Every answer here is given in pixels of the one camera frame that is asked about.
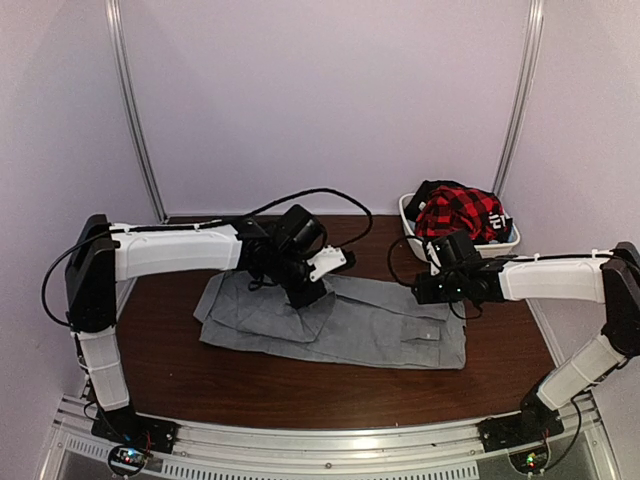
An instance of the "gray pants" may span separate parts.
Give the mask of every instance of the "gray pants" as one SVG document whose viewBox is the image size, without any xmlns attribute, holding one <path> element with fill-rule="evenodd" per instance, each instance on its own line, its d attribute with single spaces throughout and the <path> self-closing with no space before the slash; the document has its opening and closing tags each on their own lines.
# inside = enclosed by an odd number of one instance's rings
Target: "gray pants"
<svg viewBox="0 0 640 480">
<path fill-rule="evenodd" d="M 370 367 L 461 369 L 464 321 L 448 305 L 417 305 L 408 288 L 340 275 L 325 276 L 328 294 L 295 310 L 284 291 L 250 292 L 251 277 L 213 277 L 194 312 L 200 340 L 233 350 Z M 463 313 L 462 304 L 455 305 Z"/>
</svg>

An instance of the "laundry basket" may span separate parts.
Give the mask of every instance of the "laundry basket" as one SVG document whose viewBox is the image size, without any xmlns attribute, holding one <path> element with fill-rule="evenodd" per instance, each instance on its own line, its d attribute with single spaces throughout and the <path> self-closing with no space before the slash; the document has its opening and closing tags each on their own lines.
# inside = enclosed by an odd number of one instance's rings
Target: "laundry basket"
<svg viewBox="0 0 640 480">
<path fill-rule="evenodd" d="M 414 235 L 413 229 L 407 220 L 407 217 L 404 215 L 404 209 L 409 202 L 413 198 L 414 193 L 407 193 L 400 197 L 400 201 L 398 202 L 398 206 L 400 207 L 400 216 L 402 217 L 402 229 L 404 230 L 405 235 Z M 507 255 L 511 253 L 513 247 L 520 243 L 520 232 L 516 228 L 514 223 L 513 225 L 513 233 L 512 233 L 512 242 L 508 243 L 492 243 L 488 245 L 476 245 L 476 249 L 482 255 L 482 258 L 491 258 L 497 257 L 499 255 Z M 422 249 L 422 242 L 420 240 L 416 240 L 415 238 L 410 238 L 407 240 L 409 242 L 409 246 L 416 257 L 418 257 L 423 262 L 427 262 L 427 259 L 424 254 L 424 250 Z"/>
</svg>

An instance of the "white wall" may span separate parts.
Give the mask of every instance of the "white wall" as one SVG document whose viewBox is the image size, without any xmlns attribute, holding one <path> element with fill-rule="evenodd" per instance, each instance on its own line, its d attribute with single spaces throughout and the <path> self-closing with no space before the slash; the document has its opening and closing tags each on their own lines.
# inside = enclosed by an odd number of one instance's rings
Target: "white wall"
<svg viewBox="0 0 640 480">
<path fill-rule="evenodd" d="M 535 83 L 503 200 L 522 250 L 640 245 L 640 5 L 546 2 Z M 597 332 L 603 309 L 543 302 L 565 356 Z M 640 470 L 640 362 L 596 389 L 624 478 Z"/>
<path fill-rule="evenodd" d="M 116 81 L 104 3 L 0 1 L 0 478 L 29 479 L 82 377 L 46 319 L 42 275 L 87 216 L 153 221 Z M 64 315 L 62 276 L 51 306 Z"/>
<path fill-rule="evenodd" d="M 527 0 L 123 2 L 169 213 L 245 212 L 303 188 L 379 213 L 425 178 L 491 188 Z M 322 196 L 321 212 L 357 212 Z"/>
</svg>

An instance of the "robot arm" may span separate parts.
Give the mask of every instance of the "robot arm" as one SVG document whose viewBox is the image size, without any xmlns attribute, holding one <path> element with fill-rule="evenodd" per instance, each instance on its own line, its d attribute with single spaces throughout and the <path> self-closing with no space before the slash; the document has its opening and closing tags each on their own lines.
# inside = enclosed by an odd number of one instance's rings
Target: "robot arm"
<svg viewBox="0 0 640 480">
<path fill-rule="evenodd" d="M 505 302 L 564 298 L 606 304 L 601 332 L 549 373 L 521 402 L 516 417 L 479 425 L 485 450 L 539 440 L 547 429 L 562 432 L 557 410 L 616 368 L 640 354 L 640 255 L 630 243 L 591 256 L 482 259 L 462 231 L 427 246 L 432 271 L 418 274 L 418 303 L 470 300 Z"/>
<path fill-rule="evenodd" d="M 134 441 L 148 432 L 154 449 L 162 450 L 162 444 L 170 448 L 166 438 L 175 428 L 171 422 L 149 423 L 130 401 L 115 336 L 116 282 L 184 270 L 245 270 L 257 281 L 268 277 L 285 290 L 292 307 L 301 308 L 326 293 L 325 274 L 355 263 L 340 248 L 310 251 L 326 233 L 299 205 L 265 226 L 246 218 L 207 227 L 112 225 L 104 215 L 87 221 L 78 242 L 86 244 L 70 258 L 65 280 L 72 335 L 103 417 L 94 434 Z"/>
</svg>

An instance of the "red and black checkered fabric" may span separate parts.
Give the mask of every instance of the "red and black checkered fabric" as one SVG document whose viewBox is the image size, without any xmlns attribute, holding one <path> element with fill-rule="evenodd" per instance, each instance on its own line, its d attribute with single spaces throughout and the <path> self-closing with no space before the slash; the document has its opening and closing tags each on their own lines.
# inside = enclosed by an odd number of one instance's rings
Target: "red and black checkered fabric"
<svg viewBox="0 0 640 480">
<path fill-rule="evenodd" d="M 506 241 L 510 222 L 492 193 L 467 187 L 441 186 L 429 195 L 416 221 L 416 235 L 434 239 L 467 230 L 475 243 Z"/>
</svg>

